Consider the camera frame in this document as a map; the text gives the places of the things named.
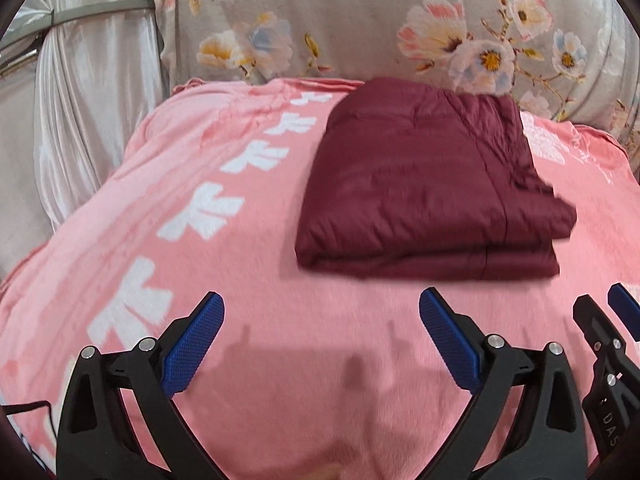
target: textured blue pad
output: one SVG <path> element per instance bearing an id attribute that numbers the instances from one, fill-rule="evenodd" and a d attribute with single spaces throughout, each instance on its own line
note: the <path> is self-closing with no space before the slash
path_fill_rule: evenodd
<path id="1" fill-rule="evenodd" d="M 482 386 L 480 356 L 472 348 L 451 314 L 450 308 L 442 305 L 429 289 L 422 292 L 420 318 L 424 327 L 433 339 L 456 384 L 475 395 Z"/>
<path id="2" fill-rule="evenodd" d="M 164 359 L 161 386 L 168 397 L 187 389 L 224 319 L 225 304 L 213 294 Z"/>
<path id="3" fill-rule="evenodd" d="M 640 305 L 634 297 L 628 293 L 620 283 L 616 283 L 609 289 L 607 302 L 618 315 L 620 321 L 625 324 L 631 337 L 640 341 Z"/>

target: pink fleece blanket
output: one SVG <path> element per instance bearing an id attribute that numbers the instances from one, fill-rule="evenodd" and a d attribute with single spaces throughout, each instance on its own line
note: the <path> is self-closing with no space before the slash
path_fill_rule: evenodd
<path id="1" fill-rule="evenodd" d="M 329 111 L 358 85 L 210 83 L 153 111 L 122 167 L 3 285 L 6 400 L 50 399 L 58 419 L 83 346 L 130 349 L 214 290 L 225 323 L 175 399 L 230 478 L 296 480 L 334 464 L 331 478 L 411 479 L 469 399 L 420 322 L 418 297 L 429 285 L 515 346 L 561 342 L 585 394 L 593 355 L 571 319 L 575 298 L 591 294 L 605 306 L 615 282 L 640 291 L 640 187 L 623 150 L 602 132 L 523 114 L 540 176 L 577 207 L 571 239 L 555 243 L 555 279 L 439 285 L 311 275 L 294 254 L 302 195 Z M 140 430 L 139 413 L 133 419 Z M 46 414 L 17 422 L 52 464 Z"/>

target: floral pillow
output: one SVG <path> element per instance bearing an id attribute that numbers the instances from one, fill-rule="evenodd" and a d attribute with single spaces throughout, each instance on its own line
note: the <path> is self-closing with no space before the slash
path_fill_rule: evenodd
<path id="1" fill-rule="evenodd" d="M 615 0 L 156 0 L 171 85 L 377 75 L 511 94 L 640 167 L 638 37 Z"/>

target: maroon jacket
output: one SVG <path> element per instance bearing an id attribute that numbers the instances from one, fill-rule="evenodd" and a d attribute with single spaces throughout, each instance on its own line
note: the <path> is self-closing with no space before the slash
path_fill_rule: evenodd
<path id="1" fill-rule="evenodd" d="M 360 277 L 543 278 L 575 221 L 536 173 L 513 99 L 379 78 L 329 116 L 296 255 Z"/>

